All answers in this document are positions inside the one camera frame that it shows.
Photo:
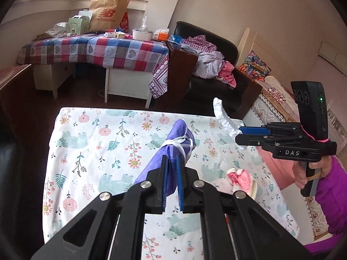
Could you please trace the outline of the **purple right sleeve forearm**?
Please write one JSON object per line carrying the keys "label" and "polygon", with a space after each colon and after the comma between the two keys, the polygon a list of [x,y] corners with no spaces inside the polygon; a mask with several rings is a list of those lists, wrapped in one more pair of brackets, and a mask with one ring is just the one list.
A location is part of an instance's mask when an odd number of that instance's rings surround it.
{"label": "purple right sleeve forearm", "polygon": [[328,232],[333,237],[306,245],[305,248],[313,255],[330,252],[346,233],[346,171],[336,157],[332,156],[331,161],[331,171],[320,179],[315,199],[321,205]]}

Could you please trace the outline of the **person's right hand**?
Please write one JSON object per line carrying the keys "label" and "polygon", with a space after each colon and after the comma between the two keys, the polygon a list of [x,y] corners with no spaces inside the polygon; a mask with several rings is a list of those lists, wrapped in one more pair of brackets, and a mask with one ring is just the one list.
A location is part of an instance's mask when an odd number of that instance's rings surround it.
{"label": "person's right hand", "polygon": [[[331,156],[323,156],[319,162],[310,162],[309,168],[318,169],[320,171],[320,179],[325,178],[331,171],[332,158]],[[303,189],[308,182],[306,171],[298,161],[293,162],[292,170],[295,178],[295,185]]]}

